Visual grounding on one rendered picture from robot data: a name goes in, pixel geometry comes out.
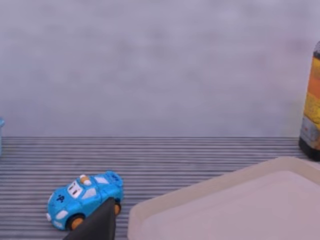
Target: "car wheel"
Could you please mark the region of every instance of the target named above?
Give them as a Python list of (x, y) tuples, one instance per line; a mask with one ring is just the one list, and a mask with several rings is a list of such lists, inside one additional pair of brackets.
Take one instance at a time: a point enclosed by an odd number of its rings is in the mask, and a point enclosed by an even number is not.
[(69, 230), (75, 230), (82, 222), (85, 220), (85, 216), (83, 214), (76, 214), (71, 216), (66, 222), (66, 228)]
[(119, 202), (116, 202), (114, 205), (114, 214), (117, 216), (121, 212), (121, 204)]

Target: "striped tablecloth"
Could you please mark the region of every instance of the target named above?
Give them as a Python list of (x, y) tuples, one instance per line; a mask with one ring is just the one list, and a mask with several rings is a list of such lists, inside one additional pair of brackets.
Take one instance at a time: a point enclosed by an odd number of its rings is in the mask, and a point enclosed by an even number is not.
[(46, 219), (52, 191), (111, 169), (125, 182), (116, 239), (141, 201), (280, 156), (305, 158), (296, 138), (5, 137), (0, 158), (0, 240), (61, 240)]

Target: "yellow and orange bottle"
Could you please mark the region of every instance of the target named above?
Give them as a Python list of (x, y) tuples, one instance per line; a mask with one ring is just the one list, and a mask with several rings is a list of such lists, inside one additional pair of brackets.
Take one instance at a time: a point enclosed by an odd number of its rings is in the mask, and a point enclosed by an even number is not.
[(320, 161), (320, 41), (312, 56), (299, 147), (309, 158)]

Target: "car hood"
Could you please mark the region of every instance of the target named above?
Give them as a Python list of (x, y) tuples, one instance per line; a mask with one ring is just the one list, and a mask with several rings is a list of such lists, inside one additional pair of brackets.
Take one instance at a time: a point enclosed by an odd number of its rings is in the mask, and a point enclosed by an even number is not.
[(48, 208), (52, 214), (56, 214), (65, 208), (68, 203), (72, 200), (65, 187), (58, 188), (52, 194), (51, 199), (48, 202)]

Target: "white backdrop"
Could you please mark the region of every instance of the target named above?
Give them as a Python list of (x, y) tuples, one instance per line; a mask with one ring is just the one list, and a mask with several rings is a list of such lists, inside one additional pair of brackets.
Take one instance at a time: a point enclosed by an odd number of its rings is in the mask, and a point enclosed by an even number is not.
[(5, 136), (297, 136), (316, 0), (1, 0)]

